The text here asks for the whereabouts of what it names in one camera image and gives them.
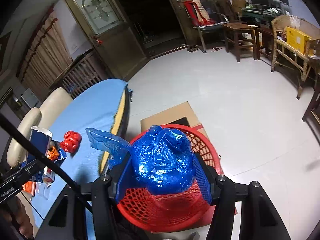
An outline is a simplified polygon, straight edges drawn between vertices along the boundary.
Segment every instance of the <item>wooden door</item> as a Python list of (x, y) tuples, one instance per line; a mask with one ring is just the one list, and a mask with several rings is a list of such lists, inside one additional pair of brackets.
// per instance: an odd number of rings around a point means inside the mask
[(149, 58), (117, 0), (65, 0), (116, 78), (130, 80)]

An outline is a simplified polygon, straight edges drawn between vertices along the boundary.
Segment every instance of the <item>slipper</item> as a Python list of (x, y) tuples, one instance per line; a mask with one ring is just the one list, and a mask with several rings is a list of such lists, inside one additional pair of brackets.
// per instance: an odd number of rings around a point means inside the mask
[(220, 49), (222, 49), (223, 47), (212, 47), (211, 48), (211, 51), (218, 51), (218, 50), (220, 50)]

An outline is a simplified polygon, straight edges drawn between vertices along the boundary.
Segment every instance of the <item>wooden stool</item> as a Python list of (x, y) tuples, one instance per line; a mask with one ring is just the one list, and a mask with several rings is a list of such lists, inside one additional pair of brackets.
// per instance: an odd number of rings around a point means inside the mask
[[(224, 23), (223, 26), (223, 33), (224, 33), (224, 41), (226, 44), (226, 52), (229, 52), (229, 45), (228, 43), (231, 42), (235, 46), (235, 55), (237, 58), (237, 61), (240, 62), (240, 49), (241, 48), (253, 48), (253, 58), (256, 60), (256, 45), (254, 41), (254, 28), (250, 27), (243, 23)], [(233, 40), (227, 37), (227, 32), (233, 33)], [(244, 37), (241, 37), (239, 39), (239, 35), (242, 33), (250, 33), (251, 39), (246, 39)], [(250, 42), (252, 44), (245, 45), (244, 42)]]
[(320, 105), (320, 84), (316, 84), (315, 92), (313, 93), (312, 99), (308, 105), (307, 110), (305, 111), (302, 120), (305, 122), (307, 118), (310, 118), (316, 127), (320, 129), (320, 118), (319, 118), (319, 105)]
[[(257, 59), (260, 60), (260, 54), (263, 54), (272, 61), (274, 46), (273, 31), (264, 27), (255, 27), (254, 30), (256, 33)], [(260, 46), (259, 33), (262, 33), (262, 46)], [(269, 49), (270, 42), (272, 45), (271, 54)]]

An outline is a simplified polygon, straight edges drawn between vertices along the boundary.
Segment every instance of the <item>blue tablecloth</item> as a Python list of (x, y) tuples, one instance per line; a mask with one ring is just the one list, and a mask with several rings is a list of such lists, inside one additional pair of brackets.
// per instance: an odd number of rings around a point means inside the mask
[[(126, 85), (125, 81), (119, 79), (108, 79), (95, 84), (75, 98), (50, 127), (53, 140), (63, 141), (63, 135), (69, 130), (79, 132), (82, 136), (78, 152), (74, 157), (68, 154), (68, 158), (61, 165), (78, 184), (92, 182), (98, 178), (99, 161), (103, 154), (102, 151), (90, 147), (85, 128), (111, 131)], [(50, 187), (48, 200), (37, 194), (32, 198), (33, 206), (42, 217), (47, 215), (65, 185), (66, 183), (56, 175), (55, 182)], [(33, 214), (36, 225), (40, 227), (42, 219), (35, 211)], [(88, 224), (87, 231), (88, 239), (95, 239), (92, 223)]]

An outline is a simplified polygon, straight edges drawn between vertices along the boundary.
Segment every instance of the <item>white tiled floor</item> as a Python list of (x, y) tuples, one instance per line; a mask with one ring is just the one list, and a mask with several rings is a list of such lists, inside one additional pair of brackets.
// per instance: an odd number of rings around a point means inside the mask
[[(150, 61), (129, 82), (134, 90), (127, 139), (140, 120), (188, 101), (222, 156), (234, 182), (258, 180), (277, 208), (292, 240), (306, 239), (320, 219), (320, 149), (301, 118), (312, 97), (300, 100), (283, 75), (252, 58), (238, 63), (224, 49), (180, 50)], [(232, 239), (238, 239), (241, 206)], [(207, 227), (199, 228), (205, 239)], [(192, 231), (154, 235), (187, 239)]]

